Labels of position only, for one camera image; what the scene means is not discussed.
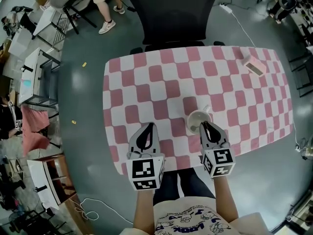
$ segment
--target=power strip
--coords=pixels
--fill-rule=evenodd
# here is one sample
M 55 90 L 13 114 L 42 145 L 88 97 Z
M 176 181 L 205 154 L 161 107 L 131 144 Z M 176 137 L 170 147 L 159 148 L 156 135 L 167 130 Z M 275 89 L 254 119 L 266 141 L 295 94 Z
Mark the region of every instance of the power strip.
M 225 11 L 227 11 L 229 14 L 231 14 L 233 11 L 231 8 L 229 8 L 227 5 L 220 3 L 219 4 L 221 8 L 223 8 Z

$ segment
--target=concrete floor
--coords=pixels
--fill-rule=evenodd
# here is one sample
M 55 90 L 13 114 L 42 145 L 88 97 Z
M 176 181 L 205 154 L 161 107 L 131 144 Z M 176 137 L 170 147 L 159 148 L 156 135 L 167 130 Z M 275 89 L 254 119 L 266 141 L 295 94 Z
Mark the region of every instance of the concrete floor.
M 301 54 L 302 45 L 296 43 L 295 25 L 290 18 L 277 25 L 266 17 L 268 2 L 263 0 L 233 0 L 243 8 L 229 5 L 257 47 L 276 50 L 289 81 L 294 109 L 297 137 L 308 138 L 313 122 L 313 94 L 299 98 L 288 59 Z M 96 10 L 88 17 L 102 26 L 103 19 Z M 63 48 L 59 80 L 59 109 L 61 136 L 67 164 L 80 200 L 95 198 L 104 201 L 128 220 L 133 220 L 136 193 L 127 177 L 119 175 L 113 166 L 106 139 L 102 112 L 102 86 L 105 63 L 115 57 L 128 55 L 142 46 L 143 30 L 136 13 L 113 12 L 116 26 L 104 35 L 83 20 L 79 21 L 80 34 L 70 33 Z M 226 45 L 252 46 L 236 20 L 219 6 L 209 16 L 206 45 L 223 41 Z M 301 159 L 294 150 L 294 131 L 289 136 L 237 157 L 237 164 L 229 183 L 240 215 L 260 212 L 269 229 L 283 221 L 290 204 L 306 191 L 312 163 Z M 212 182 L 203 168 L 198 175 L 212 188 Z M 109 208 L 90 200 L 86 211 L 96 211 L 99 219 L 92 221 L 95 234 L 118 234 L 130 224 Z

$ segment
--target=cup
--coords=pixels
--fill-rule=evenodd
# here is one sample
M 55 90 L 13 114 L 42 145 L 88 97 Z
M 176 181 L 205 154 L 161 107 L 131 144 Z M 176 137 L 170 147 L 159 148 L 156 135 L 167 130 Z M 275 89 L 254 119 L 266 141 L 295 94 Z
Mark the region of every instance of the cup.
M 206 105 L 203 110 L 195 110 L 189 114 L 186 126 L 192 134 L 199 134 L 199 127 L 202 122 L 211 122 L 211 117 L 209 115 L 210 109 L 211 107 Z

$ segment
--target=pink and white checkered tablecloth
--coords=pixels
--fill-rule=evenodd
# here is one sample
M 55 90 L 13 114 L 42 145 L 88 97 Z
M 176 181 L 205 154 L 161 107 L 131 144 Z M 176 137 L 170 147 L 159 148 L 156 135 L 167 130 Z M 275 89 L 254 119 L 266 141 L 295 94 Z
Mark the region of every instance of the pink and white checkered tablecloth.
M 249 54 L 267 73 L 242 66 Z M 187 116 L 211 106 L 212 121 L 226 131 L 236 155 L 292 131 L 291 95 L 274 50 L 252 47 L 187 47 L 115 58 L 106 63 L 103 113 L 117 171 L 127 174 L 130 137 L 154 122 L 166 171 L 200 166 L 200 138 L 186 129 Z

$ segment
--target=black pants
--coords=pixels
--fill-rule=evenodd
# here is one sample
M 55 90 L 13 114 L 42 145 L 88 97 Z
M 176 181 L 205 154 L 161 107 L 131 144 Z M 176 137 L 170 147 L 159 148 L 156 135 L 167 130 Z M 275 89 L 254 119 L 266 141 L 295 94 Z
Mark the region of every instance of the black pants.
M 271 14 L 276 14 L 278 12 L 278 10 L 280 9 L 280 4 L 279 4 L 279 1 L 274 5 L 274 7 L 272 9 L 269 10 L 269 12 Z M 292 10 L 283 10 L 281 13 L 279 13 L 279 15 L 277 16 L 277 19 L 279 21 L 281 21 L 282 19 L 284 19 L 286 16 L 289 15 L 289 13 L 291 12 Z
M 29 19 L 26 13 L 24 13 L 24 15 L 22 16 L 20 24 L 24 28 L 28 29 L 31 34 L 33 34 L 36 29 L 35 24 Z
M 161 187 L 156 190 L 153 197 L 153 205 L 167 200 L 179 199 L 177 174 L 179 174 L 180 186 L 185 197 L 215 198 L 205 183 L 197 176 L 195 170 L 189 168 L 178 171 L 167 171 L 163 174 Z

